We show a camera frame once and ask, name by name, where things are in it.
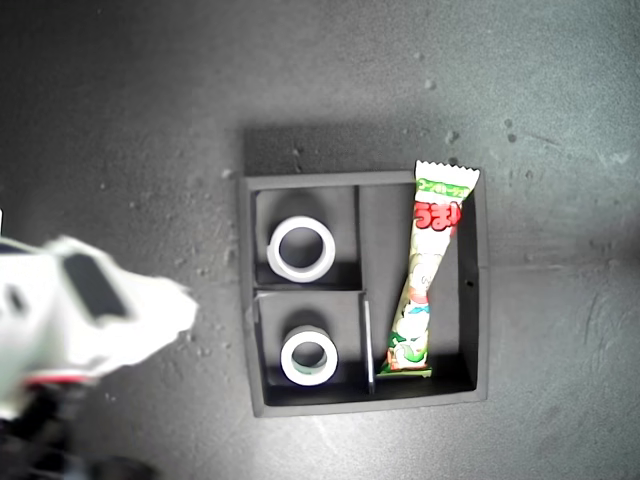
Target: green label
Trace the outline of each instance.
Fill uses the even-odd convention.
[[[418,184],[418,190],[421,192],[432,192],[453,198],[465,199],[469,196],[469,192],[471,192],[471,189],[467,187],[451,185],[450,183],[432,182],[426,178],[418,178],[416,183]]]

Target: snack bag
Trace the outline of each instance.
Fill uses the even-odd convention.
[[[480,172],[418,160],[415,176],[409,274],[393,319],[381,376],[431,376],[427,291],[460,221],[462,202],[476,186]]]

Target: black tray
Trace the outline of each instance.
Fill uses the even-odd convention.
[[[489,257],[482,175],[463,204],[458,231],[429,290],[432,377],[377,378],[375,391],[369,391],[364,300],[371,307],[377,372],[407,275],[414,194],[413,174],[405,171],[240,179],[243,327],[257,417],[486,399]],[[273,230],[292,215],[320,220],[336,240],[333,267],[311,284],[280,278],[266,260]],[[280,368],[284,336],[305,324],[323,328],[338,350],[338,370],[321,386],[298,386]]]

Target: concrete surface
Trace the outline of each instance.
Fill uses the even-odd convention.
[[[202,304],[100,386],[86,453],[168,479],[640,478],[638,0],[15,1],[0,32],[5,233]],[[450,157],[487,175],[489,400],[254,419],[231,171]]]

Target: tape roll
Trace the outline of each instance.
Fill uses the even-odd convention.
[[[322,239],[322,253],[318,260],[305,268],[289,265],[280,254],[282,240],[296,228],[308,228]],[[271,269],[283,278],[297,283],[309,283],[322,278],[333,265],[336,258],[336,242],[327,227],[319,221],[304,216],[290,217],[277,226],[267,247],[267,260]]]
[[[293,359],[293,351],[303,343],[315,343],[324,350],[318,363],[310,367]],[[294,328],[287,335],[280,353],[282,371],[289,380],[305,387],[320,385],[329,380],[338,368],[338,351],[327,333],[316,327]]]

